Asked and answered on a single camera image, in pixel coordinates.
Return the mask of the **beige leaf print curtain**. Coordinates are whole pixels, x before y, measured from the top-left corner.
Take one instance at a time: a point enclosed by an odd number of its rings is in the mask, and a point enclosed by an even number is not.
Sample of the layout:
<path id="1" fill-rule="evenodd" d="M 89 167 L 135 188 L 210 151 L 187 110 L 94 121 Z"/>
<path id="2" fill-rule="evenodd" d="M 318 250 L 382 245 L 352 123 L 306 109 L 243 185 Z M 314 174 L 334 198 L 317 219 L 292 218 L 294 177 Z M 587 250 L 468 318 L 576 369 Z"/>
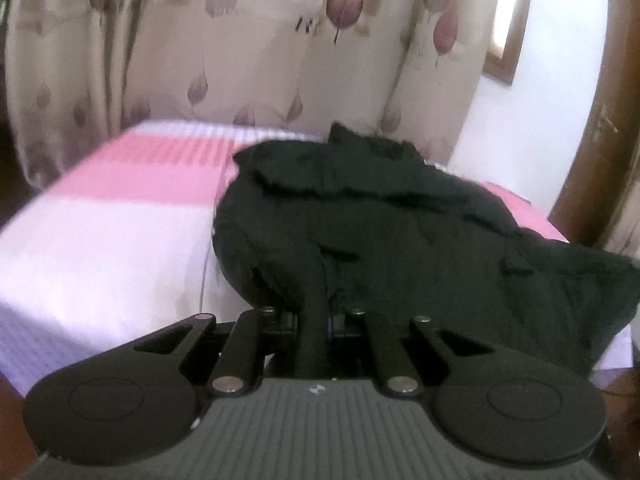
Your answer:
<path id="1" fill-rule="evenodd" d="M 148 119 L 323 138 L 334 122 L 450 161 L 497 0 L 11 0 L 6 93 L 45 188 Z"/>

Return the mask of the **pink checked bed sheet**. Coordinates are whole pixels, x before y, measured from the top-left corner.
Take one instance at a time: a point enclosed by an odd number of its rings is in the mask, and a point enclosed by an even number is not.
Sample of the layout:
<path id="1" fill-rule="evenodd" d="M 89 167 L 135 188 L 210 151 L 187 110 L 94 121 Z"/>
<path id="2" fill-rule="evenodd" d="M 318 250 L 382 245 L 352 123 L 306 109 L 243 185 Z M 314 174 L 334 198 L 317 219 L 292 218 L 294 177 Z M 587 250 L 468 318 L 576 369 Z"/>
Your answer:
<path id="1" fill-rule="evenodd" d="M 105 145 L 1 234 L 1 370 L 27 392 L 55 370 L 201 312 L 247 302 L 214 252 L 213 223 L 237 152 L 301 134 L 150 122 Z M 322 374 L 329 317 L 306 326 L 296 367 Z"/>

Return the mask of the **brown wooden window frame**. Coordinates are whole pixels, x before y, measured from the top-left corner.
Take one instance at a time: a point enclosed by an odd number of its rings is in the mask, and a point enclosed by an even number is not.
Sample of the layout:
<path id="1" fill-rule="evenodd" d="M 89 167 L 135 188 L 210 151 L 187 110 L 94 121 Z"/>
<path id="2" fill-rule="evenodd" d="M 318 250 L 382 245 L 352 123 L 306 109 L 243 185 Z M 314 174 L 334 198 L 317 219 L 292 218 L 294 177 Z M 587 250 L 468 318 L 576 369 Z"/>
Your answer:
<path id="1" fill-rule="evenodd" d="M 530 0 L 498 0 L 483 73 L 513 84 L 526 31 Z"/>

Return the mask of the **brown wooden door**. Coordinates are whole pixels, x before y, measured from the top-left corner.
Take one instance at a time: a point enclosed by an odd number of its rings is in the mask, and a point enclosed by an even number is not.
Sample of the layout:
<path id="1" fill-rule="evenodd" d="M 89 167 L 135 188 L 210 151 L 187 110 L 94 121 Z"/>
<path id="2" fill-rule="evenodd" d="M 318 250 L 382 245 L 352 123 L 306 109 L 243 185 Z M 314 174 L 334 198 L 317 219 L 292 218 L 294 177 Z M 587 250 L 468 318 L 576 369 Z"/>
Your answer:
<path id="1" fill-rule="evenodd" d="M 604 246 L 639 142 L 639 0 L 608 0 L 596 93 L 549 220 L 573 243 Z"/>

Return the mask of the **black padded jacket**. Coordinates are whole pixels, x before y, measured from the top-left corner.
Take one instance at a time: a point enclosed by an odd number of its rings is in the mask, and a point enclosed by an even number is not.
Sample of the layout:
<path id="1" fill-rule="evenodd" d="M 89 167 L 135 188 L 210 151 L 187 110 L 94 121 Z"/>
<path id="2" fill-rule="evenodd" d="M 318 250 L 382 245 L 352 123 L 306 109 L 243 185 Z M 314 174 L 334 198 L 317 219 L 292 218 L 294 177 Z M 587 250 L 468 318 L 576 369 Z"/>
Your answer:
<path id="1" fill-rule="evenodd" d="M 234 161 L 213 246 L 255 307 L 306 326 L 354 309 L 395 325 L 425 315 L 581 375 L 636 314 L 634 260 L 522 228 L 408 142 L 337 124 L 323 142 L 265 141 Z"/>

